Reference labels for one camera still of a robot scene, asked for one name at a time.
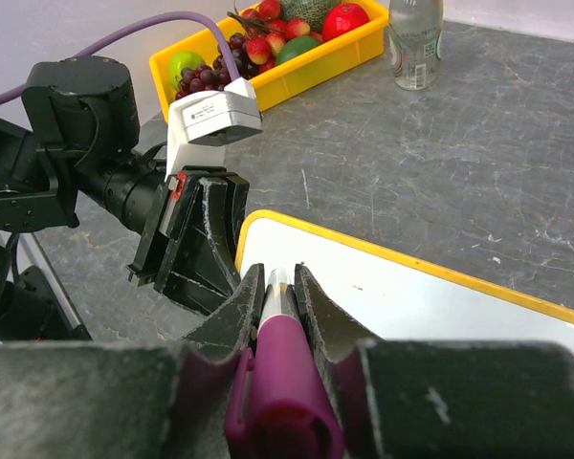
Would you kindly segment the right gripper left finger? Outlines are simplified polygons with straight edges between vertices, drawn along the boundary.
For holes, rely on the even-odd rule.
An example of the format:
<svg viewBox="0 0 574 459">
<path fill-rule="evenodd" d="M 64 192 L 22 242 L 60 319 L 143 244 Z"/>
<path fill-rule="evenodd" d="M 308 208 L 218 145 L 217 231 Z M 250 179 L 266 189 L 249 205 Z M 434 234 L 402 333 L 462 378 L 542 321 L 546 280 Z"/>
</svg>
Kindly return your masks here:
<svg viewBox="0 0 574 459">
<path fill-rule="evenodd" d="M 0 458 L 225 458 L 239 359 L 259 318 L 261 265 L 185 337 L 160 344 L 0 345 Z"/>
</svg>

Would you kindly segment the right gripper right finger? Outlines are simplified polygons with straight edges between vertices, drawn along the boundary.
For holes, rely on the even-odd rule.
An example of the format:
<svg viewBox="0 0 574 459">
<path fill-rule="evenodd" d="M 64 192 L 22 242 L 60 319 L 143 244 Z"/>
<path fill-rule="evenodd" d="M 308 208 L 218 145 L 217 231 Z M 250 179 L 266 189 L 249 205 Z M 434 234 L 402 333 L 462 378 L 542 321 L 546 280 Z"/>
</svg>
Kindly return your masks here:
<svg viewBox="0 0 574 459">
<path fill-rule="evenodd" d="M 574 458 L 574 354 L 543 341 L 382 339 L 295 268 L 353 458 Z"/>
</svg>

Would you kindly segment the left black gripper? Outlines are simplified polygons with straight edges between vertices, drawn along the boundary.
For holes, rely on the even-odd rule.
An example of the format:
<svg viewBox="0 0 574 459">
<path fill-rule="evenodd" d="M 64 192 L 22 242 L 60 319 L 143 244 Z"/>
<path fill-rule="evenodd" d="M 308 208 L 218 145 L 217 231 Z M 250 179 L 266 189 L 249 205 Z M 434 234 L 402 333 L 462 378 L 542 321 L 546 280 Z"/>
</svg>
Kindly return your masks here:
<svg viewBox="0 0 574 459">
<path fill-rule="evenodd" d="M 239 286 L 235 267 L 250 183 L 237 174 L 201 179 L 185 167 L 158 184 L 128 282 L 153 288 L 185 309 L 210 315 Z"/>
</svg>

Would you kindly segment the wood framed whiteboard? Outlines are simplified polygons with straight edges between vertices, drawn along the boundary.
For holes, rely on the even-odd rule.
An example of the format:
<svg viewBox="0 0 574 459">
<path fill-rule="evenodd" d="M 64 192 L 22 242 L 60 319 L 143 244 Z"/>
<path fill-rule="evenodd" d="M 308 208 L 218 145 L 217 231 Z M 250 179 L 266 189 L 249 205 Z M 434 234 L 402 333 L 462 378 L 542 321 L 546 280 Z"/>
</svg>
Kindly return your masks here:
<svg viewBox="0 0 574 459">
<path fill-rule="evenodd" d="M 303 264 L 325 293 L 385 339 L 541 340 L 574 354 L 574 311 L 280 212 L 244 221 L 235 265 Z"/>
</svg>

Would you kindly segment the pink capped whiteboard marker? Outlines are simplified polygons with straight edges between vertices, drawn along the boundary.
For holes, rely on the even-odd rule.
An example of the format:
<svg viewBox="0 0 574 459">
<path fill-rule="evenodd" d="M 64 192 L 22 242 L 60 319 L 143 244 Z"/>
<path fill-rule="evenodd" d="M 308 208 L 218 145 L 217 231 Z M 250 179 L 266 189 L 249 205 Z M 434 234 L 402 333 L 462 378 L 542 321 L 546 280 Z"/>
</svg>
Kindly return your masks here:
<svg viewBox="0 0 574 459">
<path fill-rule="evenodd" d="M 224 422 L 231 458 L 342 458 L 344 439 L 291 285 L 273 270 L 255 346 L 244 350 Z"/>
</svg>

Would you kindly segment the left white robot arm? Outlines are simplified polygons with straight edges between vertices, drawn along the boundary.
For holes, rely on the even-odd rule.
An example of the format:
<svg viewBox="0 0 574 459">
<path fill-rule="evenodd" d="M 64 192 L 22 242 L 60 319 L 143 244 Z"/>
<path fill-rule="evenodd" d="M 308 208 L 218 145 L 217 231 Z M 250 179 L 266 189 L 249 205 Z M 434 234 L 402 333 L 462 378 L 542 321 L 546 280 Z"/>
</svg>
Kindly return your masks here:
<svg viewBox="0 0 574 459">
<path fill-rule="evenodd" d="M 140 125 L 128 68 L 101 56 L 36 64 L 22 101 L 30 125 L 0 119 L 0 341 L 87 340 L 73 307 L 38 267 L 19 269 L 26 234 L 74 228 L 79 194 L 136 232 L 129 279 L 210 315 L 241 278 L 234 265 L 249 185 L 224 166 L 223 133 L 207 145 L 136 151 Z"/>
</svg>

